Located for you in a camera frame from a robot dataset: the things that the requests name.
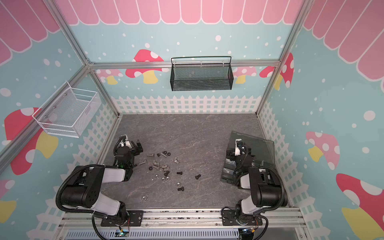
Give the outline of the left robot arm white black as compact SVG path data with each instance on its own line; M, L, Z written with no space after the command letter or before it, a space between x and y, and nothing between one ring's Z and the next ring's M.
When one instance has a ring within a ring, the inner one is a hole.
M113 148L113 164L75 167L57 191L57 207L68 213L89 213L117 226L127 224L130 217L125 203L105 196L101 187L129 181L136 166L135 156L143 151L139 140L134 142L127 135L120 136Z

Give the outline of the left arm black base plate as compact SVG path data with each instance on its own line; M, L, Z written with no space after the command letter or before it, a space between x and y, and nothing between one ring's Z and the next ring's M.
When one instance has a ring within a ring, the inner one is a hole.
M125 213L118 213L116 216L108 216L102 219L102 227L140 227L144 211L129 210Z

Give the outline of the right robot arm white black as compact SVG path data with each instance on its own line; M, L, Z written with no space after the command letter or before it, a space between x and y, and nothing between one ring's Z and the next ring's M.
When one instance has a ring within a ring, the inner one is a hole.
M229 142L221 180L250 195L239 200L234 210L223 210L225 225L261 225L261 213L288 205L273 149L273 142L258 138L237 137Z

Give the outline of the grey transparent organizer box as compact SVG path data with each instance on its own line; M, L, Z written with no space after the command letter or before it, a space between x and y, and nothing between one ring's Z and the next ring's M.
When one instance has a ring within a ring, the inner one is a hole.
M248 174L249 168L275 168L274 150L273 141L232 131L221 181L238 187L240 178Z

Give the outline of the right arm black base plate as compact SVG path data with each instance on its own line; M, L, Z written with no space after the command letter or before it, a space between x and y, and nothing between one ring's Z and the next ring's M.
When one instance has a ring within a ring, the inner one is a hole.
M263 221L253 215L245 215L241 211L230 208L221 209L223 226L262 226Z

